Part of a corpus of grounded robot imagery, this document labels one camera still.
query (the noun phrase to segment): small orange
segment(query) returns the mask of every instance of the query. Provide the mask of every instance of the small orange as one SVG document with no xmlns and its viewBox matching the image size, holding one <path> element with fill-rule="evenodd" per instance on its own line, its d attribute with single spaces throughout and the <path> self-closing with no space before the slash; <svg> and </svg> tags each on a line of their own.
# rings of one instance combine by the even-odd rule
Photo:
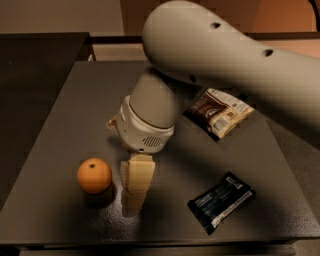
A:
<svg viewBox="0 0 320 256">
<path fill-rule="evenodd" d="M 84 192 L 99 194 L 111 185 L 112 172 L 102 159 L 90 158 L 79 166 L 77 179 Z"/>
</svg>

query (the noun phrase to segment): black package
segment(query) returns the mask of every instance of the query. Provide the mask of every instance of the black package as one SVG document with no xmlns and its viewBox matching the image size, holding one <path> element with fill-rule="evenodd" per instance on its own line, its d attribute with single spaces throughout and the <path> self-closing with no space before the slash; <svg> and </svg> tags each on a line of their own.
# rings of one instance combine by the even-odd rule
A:
<svg viewBox="0 0 320 256">
<path fill-rule="evenodd" d="M 256 192 L 231 172 L 215 187 L 190 200 L 188 206 L 208 235 Z"/>
</svg>

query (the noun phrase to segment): table surface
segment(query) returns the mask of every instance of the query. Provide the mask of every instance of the table surface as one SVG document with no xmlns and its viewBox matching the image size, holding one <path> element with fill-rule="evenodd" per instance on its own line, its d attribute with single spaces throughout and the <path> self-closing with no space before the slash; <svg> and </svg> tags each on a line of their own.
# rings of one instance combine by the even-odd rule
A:
<svg viewBox="0 0 320 256">
<path fill-rule="evenodd" d="M 0 212 L 0 244 L 195 245 L 320 237 L 308 206 L 264 118 L 256 112 L 214 142 L 181 116 L 157 163 L 143 209 L 123 206 L 120 161 L 128 154 L 105 123 L 132 91 L 145 62 L 76 62 Z M 90 157 L 112 167 L 115 198 L 86 204 L 77 168 Z M 208 236 L 187 202 L 227 171 L 256 198 Z"/>
</svg>

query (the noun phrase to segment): hole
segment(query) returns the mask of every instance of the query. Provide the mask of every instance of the hole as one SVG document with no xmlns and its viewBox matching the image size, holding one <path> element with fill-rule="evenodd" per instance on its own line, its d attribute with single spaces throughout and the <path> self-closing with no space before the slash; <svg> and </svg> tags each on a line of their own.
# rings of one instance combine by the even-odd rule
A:
<svg viewBox="0 0 320 256">
<path fill-rule="evenodd" d="M 190 80 L 192 83 L 196 83 L 197 79 L 194 77 L 194 75 L 190 75 Z"/>
<path fill-rule="evenodd" d="M 220 27 L 220 26 L 221 26 L 221 24 L 218 23 L 218 22 L 213 22 L 213 23 L 211 24 L 211 27 L 214 28 L 214 29 L 217 29 L 217 28 Z"/>
<path fill-rule="evenodd" d="M 267 49 L 267 50 L 264 50 L 264 51 L 262 52 L 262 55 L 265 56 L 265 57 L 269 57 L 269 56 L 271 56 L 272 54 L 273 54 L 273 50 L 271 50 L 271 49 Z"/>
</svg>

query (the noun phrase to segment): dark gray table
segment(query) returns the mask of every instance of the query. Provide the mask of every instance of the dark gray table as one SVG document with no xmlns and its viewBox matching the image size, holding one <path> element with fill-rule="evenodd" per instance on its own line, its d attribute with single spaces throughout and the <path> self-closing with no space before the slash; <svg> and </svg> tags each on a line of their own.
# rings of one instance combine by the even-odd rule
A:
<svg viewBox="0 0 320 256">
<path fill-rule="evenodd" d="M 181 116 L 176 134 L 154 156 L 156 172 L 143 210 L 122 205 L 120 161 L 128 154 L 105 122 L 130 94 L 144 62 L 76 62 L 0 212 L 0 244 L 212 245 L 320 237 L 308 206 L 265 119 L 255 113 L 216 143 Z M 112 167 L 114 201 L 85 203 L 77 168 L 89 157 Z M 208 236 L 187 202 L 227 171 L 249 183 L 256 199 Z"/>
</svg>

